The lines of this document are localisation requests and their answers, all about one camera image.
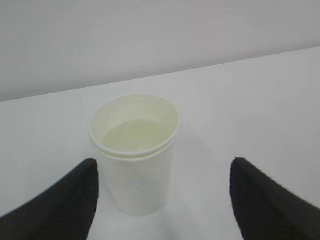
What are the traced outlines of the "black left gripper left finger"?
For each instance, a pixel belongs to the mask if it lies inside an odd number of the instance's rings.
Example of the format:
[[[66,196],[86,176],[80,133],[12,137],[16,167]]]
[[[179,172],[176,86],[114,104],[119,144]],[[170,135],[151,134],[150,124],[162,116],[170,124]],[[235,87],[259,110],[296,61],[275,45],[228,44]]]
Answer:
[[[98,163],[89,158],[46,191],[2,216],[0,238],[86,240],[98,199]]]

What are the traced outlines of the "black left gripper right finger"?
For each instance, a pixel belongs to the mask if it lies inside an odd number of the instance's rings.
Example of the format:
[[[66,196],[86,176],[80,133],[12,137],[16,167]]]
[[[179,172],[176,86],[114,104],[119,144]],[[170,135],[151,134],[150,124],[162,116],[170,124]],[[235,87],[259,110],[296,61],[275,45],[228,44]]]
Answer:
[[[249,161],[236,157],[229,194],[245,240],[318,240],[320,210],[272,180]]]

